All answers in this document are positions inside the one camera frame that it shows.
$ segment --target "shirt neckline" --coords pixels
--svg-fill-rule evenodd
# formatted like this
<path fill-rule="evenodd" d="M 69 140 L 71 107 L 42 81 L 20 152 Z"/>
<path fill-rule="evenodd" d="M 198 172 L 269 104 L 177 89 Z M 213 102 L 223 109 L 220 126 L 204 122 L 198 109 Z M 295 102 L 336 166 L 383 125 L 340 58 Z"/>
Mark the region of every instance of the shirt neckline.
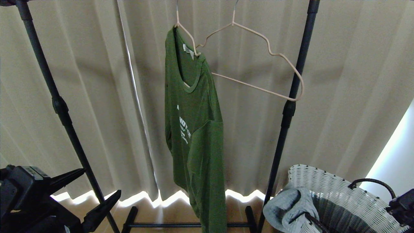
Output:
<path fill-rule="evenodd" d="M 178 67 L 178 58 L 177 58 L 177 48 L 176 48 L 176 37 L 178 38 L 178 41 L 180 41 L 180 43 L 182 42 L 183 44 L 185 44 L 187 46 L 187 48 L 189 48 L 191 51 L 194 51 L 193 47 L 191 45 L 188 45 L 185 40 L 181 37 L 180 32 L 178 31 L 178 28 L 173 27 L 173 42 L 174 42 L 174 58 L 175 58 L 175 63 Z M 194 80 L 194 83 L 190 86 L 188 84 L 186 84 L 183 80 L 183 77 L 181 76 L 180 73 L 180 68 L 178 67 L 177 69 L 177 73 L 178 76 L 180 77 L 180 82 L 181 82 L 181 86 L 183 87 L 183 89 L 187 92 L 187 93 L 192 93 L 195 88 L 197 87 L 198 81 L 200 80 L 200 75 L 201 75 L 201 68 L 202 68 L 202 64 L 203 61 L 205 60 L 205 57 L 203 54 L 200 54 L 197 58 L 197 64 L 196 64 L 196 77 Z"/>

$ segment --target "gray garment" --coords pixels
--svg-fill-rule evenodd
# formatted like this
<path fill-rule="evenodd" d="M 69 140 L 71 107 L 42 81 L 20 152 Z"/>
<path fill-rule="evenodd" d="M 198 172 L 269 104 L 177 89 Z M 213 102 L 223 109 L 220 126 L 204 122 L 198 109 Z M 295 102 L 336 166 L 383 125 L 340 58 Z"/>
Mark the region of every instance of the gray garment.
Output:
<path fill-rule="evenodd" d="M 309 189 L 295 188 L 290 183 L 263 209 L 263 214 L 270 225 L 285 233 L 299 233 L 301 231 L 302 225 L 307 221 L 305 215 L 302 214 L 304 212 L 310 213 L 319 220 L 318 211 L 313 205 Z"/>

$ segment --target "curtain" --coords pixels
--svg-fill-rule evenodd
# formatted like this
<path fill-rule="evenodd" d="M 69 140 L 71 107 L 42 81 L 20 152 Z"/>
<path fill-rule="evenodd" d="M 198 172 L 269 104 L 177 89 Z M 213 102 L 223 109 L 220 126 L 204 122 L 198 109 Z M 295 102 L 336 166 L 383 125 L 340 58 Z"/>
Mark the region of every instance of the curtain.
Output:
<path fill-rule="evenodd" d="M 231 22 L 235 1 L 179 1 L 197 44 Z M 236 22 L 296 62 L 307 1 L 239 1 Z M 46 59 L 104 195 L 180 190 L 164 138 L 165 37 L 176 2 L 31 1 Z M 303 163 L 365 177 L 414 98 L 414 4 L 321 1 L 303 71 L 305 95 L 286 139 L 277 188 Z M 0 166 L 50 176 L 81 167 L 16 7 L 0 7 Z M 288 95 L 293 71 L 260 37 L 237 27 L 200 49 L 213 72 Z M 285 101 L 214 78 L 224 120 L 227 188 L 265 192 Z M 91 187 L 82 176 L 63 191 Z"/>

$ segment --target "clothes hanger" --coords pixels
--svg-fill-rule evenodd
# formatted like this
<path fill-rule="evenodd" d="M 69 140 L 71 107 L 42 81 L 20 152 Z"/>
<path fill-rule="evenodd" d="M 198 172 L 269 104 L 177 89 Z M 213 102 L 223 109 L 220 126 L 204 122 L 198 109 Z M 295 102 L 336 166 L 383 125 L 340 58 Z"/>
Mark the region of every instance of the clothes hanger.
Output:
<path fill-rule="evenodd" d="M 266 90 L 266 89 L 263 89 L 263 88 L 260 88 L 260 87 L 256 87 L 254 85 L 251 85 L 251 84 L 248 84 L 248 83 L 245 83 L 245 82 L 242 82 L 242 81 L 233 79 L 233 78 L 229 78 L 227 76 L 220 75 L 220 74 L 217 74 L 217 73 L 213 73 L 212 72 L 211 74 L 217 75 L 217 76 L 222 77 L 222 78 L 229 79 L 229 80 L 234 81 L 234 82 L 237 82 L 237 83 L 241 83 L 241 84 L 246 85 L 246 86 L 249 86 L 249 87 L 253 87 L 253 88 L 257 89 L 257 90 L 261 90 L 261 91 L 267 92 L 267 93 L 272 94 L 272 95 L 279 96 L 281 98 L 284 98 L 284 99 L 287 99 L 287 100 L 290 100 L 290 101 L 293 101 L 293 102 L 300 100 L 302 98 L 304 92 L 305 92 L 305 86 L 303 84 L 303 79 L 302 79 L 301 74 L 298 72 L 298 70 L 295 68 L 295 66 L 292 64 L 292 62 L 290 62 L 290 60 L 284 54 L 281 54 L 281 53 L 273 53 L 271 51 L 271 49 L 270 49 L 270 41 L 269 41 L 269 39 L 266 36 L 264 36 L 263 34 L 261 34 L 259 32 L 254 31 L 254 30 L 252 30 L 252 29 L 250 29 L 248 27 L 245 27 L 245 26 L 243 26 L 241 24 L 238 24 L 238 23 L 236 23 L 234 21 L 234 18 L 235 18 L 235 15 L 236 15 L 236 5 L 237 5 L 237 3 L 238 3 L 238 0 L 236 1 L 236 4 L 234 5 L 234 9 L 233 9 L 233 19 L 232 19 L 231 23 L 229 23 L 228 25 L 224 26 L 223 28 L 221 28 L 219 30 L 216 30 L 213 33 L 211 33 L 210 35 L 208 35 L 207 38 L 206 38 L 206 40 L 205 40 L 205 42 L 204 42 L 204 44 L 199 44 L 199 45 L 195 46 L 195 42 L 194 42 L 193 36 L 180 23 L 180 20 L 179 20 L 179 17 L 178 17 L 178 0 L 177 0 L 177 24 L 175 25 L 175 27 L 181 27 L 190 36 L 190 38 L 191 38 L 191 40 L 193 42 L 194 54 L 196 56 L 199 56 L 201 54 L 201 53 L 197 53 L 197 51 L 196 51 L 196 49 L 197 49 L 198 46 L 204 47 L 207 44 L 207 39 L 209 37 L 211 37 L 213 34 L 216 34 L 217 32 L 219 32 L 219 31 L 221 31 L 221 30 L 223 30 L 223 29 L 225 29 L 225 28 L 227 28 L 229 26 L 236 25 L 236 26 L 238 26 L 238 27 L 240 27 L 240 28 L 242 28 L 244 30 L 247 30 L 247 31 L 249 31 L 249 32 L 251 32 L 253 34 L 256 34 L 256 35 L 262 37 L 266 41 L 266 43 L 267 43 L 267 50 L 268 50 L 269 54 L 272 55 L 272 56 L 282 57 L 290 65 L 290 67 L 294 70 L 295 74 L 298 76 L 299 81 L 300 81 L 300 84 L 301 84 L 301 93 L 300 93 L 300 95 L 297 98 L 293 99 L 293 98 L 290 98 L 288 96 L 284 96 L 284 95 L 281 95 L 281 94 L 278 94 L 278 93 L 275 93 L 275 92 L 272 92 L 272 91 L 269 91 L 269 90 Z"/>

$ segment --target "black clothes rack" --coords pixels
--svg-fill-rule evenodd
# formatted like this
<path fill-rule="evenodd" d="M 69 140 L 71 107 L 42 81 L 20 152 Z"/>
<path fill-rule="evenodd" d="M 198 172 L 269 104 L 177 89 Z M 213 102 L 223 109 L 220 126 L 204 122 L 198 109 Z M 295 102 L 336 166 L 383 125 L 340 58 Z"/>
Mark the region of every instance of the black clothes rack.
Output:
<path fill-rule="evenodd" d="M 311 41 L 313 26 L 315 24 L 316 13 L 318 12 L 320 0 L 309 0 L 308 16 L 306 18 L 305 29 L 302 36 L 301 48 L 299 50 L 298 60 L 296 62 L 296 69 L 302 75 L 303 68 L 305 66 L 306 55 L 308 54 L 309 43 Z M 292 86 L 290 89 L 289 97 L 296 98 L 299 89 L 299 78 L 294 74 Z M 292 117 L 295 113 L 296 102 L 287 100 L 283 109 L 283 118 L 281 124 L 281 130 L 279 133 L 279 139 L 277 141 L 276 151 L 274 153 L 274 159 L 269 176 L 269 183 L 267 185 L 266 196 L 263 202 L 263 207 L 270 200 L 270 196 L 273 192 L 274 182 L 276 180 L 276 174 L 279 167 L 280 159 L 282 157 L 283 146 L 286 140 L 287 132 L 292 121 Z M 263 215 L 263 208 L 260 215 L 258 226 L 256 227 L 253 211 L 250 206 L 245 209 L 247 223 L 229 223 L 227 227 L 248 227 L 250 233 L 261 233 L 263 225 L 265 223 L 265 216 Z M 133 206 L 128 214 L 127 220 L 122 229 L 122 233 L 130 233 L 131 228 L 187 228 L 187 227 L 201 227 L 200 223 L 170 223 L 170 224 L 156 224 L 156 223 L 135 223 L 134 220 L 137 216 L 138 208 Z"/>
<path fill-rule="evenodd" d="M 55 110 L 55 113 L 59 116 L 60 122 L 65 127 L 66 133 L 69 136 L 70 142 L 72 143 L 73 148 L 75 149 L 76 155 L 79 158 L 82 167 L 85 169 L 85 173 L 88 177 L 89 182 L 91 183 L 92 189 L 100 203 L 105 201 L 101 188 L 99 187 L 98 182 L 96 181 L 95 175 L 92 171 L 92 168 L 86 158 L 85 152 L 83 151 L 82 145 L 76 135 L 76 131 L 73 128 L 72 120 L 70 119 L 69 109 L 59 95 L 58 89 L 56 87 L 55 81 L 53 80 L 52 73 L 49 69 L 48 63 L 46 61 L 45 55 L 43 53 L 42 47 L 40 45 L 39 38 L 37 37 L 36 29 L 34 28 L 33 19 L 30 14 L 29 6 L 27 5 L 28 0 L 5 0 L 1 1 L 2 5 L 16 5 L 20 17 L 24 22 L 24 27 L 26 28 L 27 35 L 29 36 L 31 46 L 33 48 L 34 54 L 36 56 L 37 62 L 39 63 L 40 69 L 42 71 L 43 77 L 48 86 L 49 92 L 52 96 L 52 105 Z M 108 213 L 106 216 L 109 224 L 111 225 L 114 233 L 119 233 L 119 229 L 113 219 L 111 213 Z"/>
<path fill-rule="evenodd" d="M 305 66 L 306 56 L 308 54 L 309 44 L 311 42 L 311 36 L 313 32 L 313 26 L 315 25 L 316 14 L 319 9 L 319 0 L 309 0 L 308 5 L 308 16 L 306 18 L 305 29 L 303 31 L 301 48 L 299 50 L 298 60 L 296 62 L 296 69 L 302 75 L 303 67 Z M 290 88 L 289 97 L 296 98 L 296 94 L 299 89 L 299 79 L 296 74 L 293 76 L 292 86 Z M 282 158 L 282 152 L 284 143 L 287 136 L 287 131 L 289 130 L 292 117 L 295 114 L 296 102 L 287 100 L 283 108 L 283 117 L 282 124 L 279 133 L 279 139 L 277 140 L 276 151 L 274 152 L 274 158 L 272 163 L 272 168 L 270 170 L 269 183 L 267 184 L 266 196 L 263 202 L 263 207 L 270 200 L 270 195 L 272 195 L 274 182 L 276 181 L 276 174 L 279 168 L 280 159 Z M 262 213 L 260 215 L 258 231 L 257 233 L 262 233 L 263 225 L 265 223 L 265 216 Z"/>

